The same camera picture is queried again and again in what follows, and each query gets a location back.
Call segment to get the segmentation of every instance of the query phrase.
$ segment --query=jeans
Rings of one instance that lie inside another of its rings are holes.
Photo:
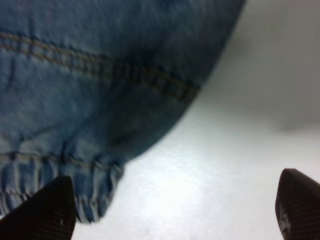
[[[0,214],[57,176],[78,220],[172,128],[244,0],[0,0]]]

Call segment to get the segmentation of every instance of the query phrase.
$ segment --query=white floor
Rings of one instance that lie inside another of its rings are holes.
[[[74,240],[281,240],[284,168],[320,181],[320,1],[248,0],[185,118]]]

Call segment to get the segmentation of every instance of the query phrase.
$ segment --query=blue denim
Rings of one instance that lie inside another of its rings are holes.
[[[0,0],[0,214],[57,176],[78,219],[208,78],[244,0]]]

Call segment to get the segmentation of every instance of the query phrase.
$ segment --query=orange stitching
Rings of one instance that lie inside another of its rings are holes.
[[[45,60],[45,61],[57,64],[57,65],[60,65],[60,66],[64,66],[64,67],[69,68],[69,69],[75,69],[76,71],[79,71],[79,72],[89,73],[89,74],[94,75],[94,76],[99,76],[99,73],[97,71],[95,71],[95,70],[88,70],[88,69],[80,67],[80,66],[76,66],[76,65],[73,65],[73,64],[68,64],[68,63],[65,63],[65,62],[62,62],[62,61],[58,61],[58,60],[56,60],[56,59],[54,59],[52,57],[49,57],[49,56],[44,56],[44,55],[37,54],[37,53],[34,53],[34,52],[28,52],[26,50],[17,49],[16,47],[9,46],[9,45],[6,45],[6,44],[0,44],[0,48],[6,49],[6,50],[9,50],[9,51],[18,52],[18,53],[21,53],[21,54],[24,54],[24,55],[27,55],[27,56],[33,56],[33,57],[38,58],[40,60]],[[110,74],[104,74],[103,76],[106,77],[106,78],[110,78],[111,77]],[[134,79],[127,78],[127,80],[129,80],[132,83],[136,83],[136,81],[134,81]],[[183,96],[179,96],[178,94],[175,94],[173,92],[165,91],[165,89],[162,86],[158,85],[156,82],[153,82],[151,84],[148,81],[143,81],[143,83],[149,85],[149,87],[151,87],[151,88],[157,89],[158,91],[160,91],[164,95],[167,95],[167,96],[170,96],[172,98],[175,98],[175,99],[179,100],[180,102],[185,102],[186,104],[189,104],[190,101],[191,101],[191,100],[188,100],[188,101],[184,100]],[[194,91],[192,92],[192,96],[195,96],[196,94],[197,94],[196,92],[194,92]]]
[[[27,44],[35,45],[35,46],[38,46],[38,47],[40,47],[42,49],[49,49],[49,50],[52,50],[52,51],[60,53],[60,54],[64,54],[64,55],[67,55],[67,56],[74,56],[74,57],[77,57],[77,58],[80,58],[80,59],[83,59],[83,60],[86,60],[86,61],[89,61],[89,62],[93,62],[93,63],[112,64],[111,60],[100,59],[100,58],[98,58],[96,56],[90,56],[88,54],[75,52],[75,51],[69,50],[69,49],[64,49],[64,48],[61,48],[61,47],[54,46],[52,44],[48,44],[48,43],[41,42],[41,41],[38,41],[38,40],[35,40],[35,39],[31,39],[31,38],[27,38],[27,37],[24,37],[24,36],[20,37],[20,36],[11,34],[11,33],[0,32],[0,37],[1,38],[10,39],[10,40],[13,40],[13,41],[17,41],[17,42],[24,42],[24,43],[27,43]],[[35,57],[41,58],[41,59],[47,58],[46,56],[43,56],[43,55],[39,55],[39,56],[40,57],[38,57],[38,56],[35,56]],[[64,66],[67,67],[67,65],[65,63],[63,63],[63,62],[60,63],[60,65],[64,65]],[[177,85],[180,88],[187,89],[187,90],[191,91],[194,96],[197,94],[197,92],[199,90],[197,87],[187,85],[186,83],[184,83],[182,81],[179,81],[179,80],[177,80],[177,79],[175,79],[175,78],[173,78],[173,77],[171,77],[171,76],[169,76],[169,75],[167,75],[167,74],[165,74],[163,72],[160,72],[160,71],[157,71],[157,70],[154,70],[154,69],[148,69],[146,67],[142,67],[142,71],[145,72],[148,75],[158,76],[158,77],[160,77],[160,78],[162,78],[162,79],[164,79],[164,80],[166,80],[168,82],[171,82],[171,83]]]

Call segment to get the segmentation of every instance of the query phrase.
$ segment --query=white surface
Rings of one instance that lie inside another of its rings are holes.
[[[249,0],[185,118],[73,239],[281,240],[281,171],[320,181],[319,11],[319,0]]]

